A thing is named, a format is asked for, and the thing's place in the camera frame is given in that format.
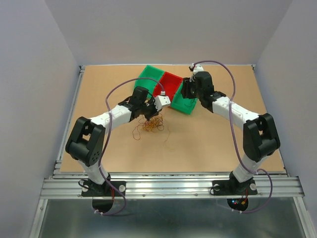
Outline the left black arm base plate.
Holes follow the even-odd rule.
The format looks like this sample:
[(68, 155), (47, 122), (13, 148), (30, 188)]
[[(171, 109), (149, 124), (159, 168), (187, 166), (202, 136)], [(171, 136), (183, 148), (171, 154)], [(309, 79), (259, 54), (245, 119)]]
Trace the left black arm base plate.
[(112, 181), (112, 188), (107, 182), (103, 184), (96, 184), (90, 179), (81, 179), (78, 181), (78, 185), (81, 187), (81, 196), (82, 197), (112, 197), (121, 196), (121, 192), (125, 195), (126, 182), (125, 181)]

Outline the green plastic bin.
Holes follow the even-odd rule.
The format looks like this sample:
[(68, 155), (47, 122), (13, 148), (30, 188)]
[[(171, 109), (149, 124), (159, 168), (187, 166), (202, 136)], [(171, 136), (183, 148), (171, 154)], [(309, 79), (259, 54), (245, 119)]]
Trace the green plastic bin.
[(148, 96), (153, 94), (153, 91), (155, 87), (158, 84), (158, 81), (160, 81), (161, 77), (163, 76), (164, 71), (161, 69), (158, 69), (151, 65), (146, 65), (141, 74), (139, 75), (139, 78), (149, 78), (149, 79), (138, 79), (136, 80), (134, 87), (141, 86), (144, 88), (147, 88), (149, 90)]
[(182, 88), (182, 83), (179, 86), (173, 101), (171, 102), (171, 108), (174, 110), (177, 110), (179, 112), (185, 113), (190, 115), (195, 108), (195, 105), (197, 103), (197, 98), (196, 99), (184, 99), (181, 95), (181, 88)]

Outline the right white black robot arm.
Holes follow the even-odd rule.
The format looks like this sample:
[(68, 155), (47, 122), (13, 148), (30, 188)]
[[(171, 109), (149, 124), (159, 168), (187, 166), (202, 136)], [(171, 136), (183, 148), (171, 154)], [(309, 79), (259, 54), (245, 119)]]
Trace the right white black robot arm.
[(185, 77), (181, 88), (185, 99), (198, 99), (208, 111), (229, 120), (231, 130), (237, 126), (243, 132), (244, 155), (239, 155), (239, 165), (229, 179), (213, 182), (212, 195), (241, 195), (245, 190), (256, 194), (253, 176), (262, 162), (280, 147), (280, 140), (272, 115), (251, 112), (234, 103), (224, 93), (216, 91), (212, 76), (201, 71)]

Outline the aluminium mounting rail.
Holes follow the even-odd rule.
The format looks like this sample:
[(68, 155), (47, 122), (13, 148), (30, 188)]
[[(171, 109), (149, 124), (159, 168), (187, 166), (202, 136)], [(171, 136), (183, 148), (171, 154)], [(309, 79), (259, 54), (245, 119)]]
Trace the aluminium mounting rail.
[[(41, 199), (81, 199), (78, 181), (86, 179), (82, 173), (60, 173), (43, 182)], [(228, 179), (228, 173), (112, 173), (111, 180), (126, 183), (127, 199), (203, 199), (212, 198), (209, 190), (213, 182)], [(304, 197), (298, 177), (286, 174), (264, 174), (254, 176), (258, 194), (256, 198), (266, 198), (270, 185), (272, 197)]]

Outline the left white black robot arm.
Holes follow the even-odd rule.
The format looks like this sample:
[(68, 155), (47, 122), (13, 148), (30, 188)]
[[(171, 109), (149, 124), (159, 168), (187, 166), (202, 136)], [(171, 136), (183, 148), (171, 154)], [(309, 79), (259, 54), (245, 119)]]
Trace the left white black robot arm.
[(157, 116), (170, 100), (164, 94), (149, 95), (148, 89), (137, 86), (131, 96), (113, 109), (93, 118), (79, 117), (70, 133), (65, 151), (83, 167), (88, 179), (79, 181), (82, 196), (111, 196), (110, 174), (101, 165), (104, 139), (116, 127), (139, 116), (147, 120)]

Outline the left green plastic bin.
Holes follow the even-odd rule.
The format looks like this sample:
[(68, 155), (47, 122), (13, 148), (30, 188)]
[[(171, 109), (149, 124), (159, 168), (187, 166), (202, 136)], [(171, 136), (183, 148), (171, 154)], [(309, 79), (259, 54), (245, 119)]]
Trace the left green plastic bin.
[(146, 65), (141, 74), (139, 75), (139, 78), (149, 78), (149, 79), (138, 79), (136, 80), (134, 87), (141, 86), (144, 88), (147, 88), (149, 90), (148, 96), (153, 94), (153, 91), (155, 87), (158, 84), (158, 81), (160, 81), (161, 77), (163, 76), (164, 71), (161, 69), (158, 69), (151, 65)]

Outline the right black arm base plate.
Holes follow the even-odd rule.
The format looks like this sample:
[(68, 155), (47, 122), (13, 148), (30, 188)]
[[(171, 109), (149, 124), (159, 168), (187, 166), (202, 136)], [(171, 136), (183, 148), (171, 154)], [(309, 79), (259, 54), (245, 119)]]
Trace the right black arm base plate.
[(215, 196), (242, 196), (257, 195), (258, 191), (253, 179), (243, 183), (225, 179), (214, 180), (210, 188), (210, 194)]

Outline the right green plastic bin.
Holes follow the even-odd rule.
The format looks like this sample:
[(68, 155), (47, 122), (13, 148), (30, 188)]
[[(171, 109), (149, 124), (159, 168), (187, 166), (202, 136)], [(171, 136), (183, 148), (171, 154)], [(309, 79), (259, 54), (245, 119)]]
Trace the right green plastic bin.
[(181, 95), (181, 88), (182, 88), (182, 83), (179, 86), (173, 101), (171, 102), (171, 108), (174, 110), (177, 110), (179, 112), (185, 113), (190, 115), (195, 108), (195, 105), (197, 103), (197, 98), (196, 99), (184, 99)]

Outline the red plastic bin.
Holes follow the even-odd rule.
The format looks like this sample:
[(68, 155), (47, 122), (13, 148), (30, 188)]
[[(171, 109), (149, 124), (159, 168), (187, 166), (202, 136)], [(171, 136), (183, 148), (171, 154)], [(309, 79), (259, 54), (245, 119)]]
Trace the red plastic bin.
[(165, 72), (159, 80), (160, 84), (164, 87), (165, 95), (169, 97), (171, 102), (173, 101), (173, 98), (182, 81), (182, 77), (169, 72)]

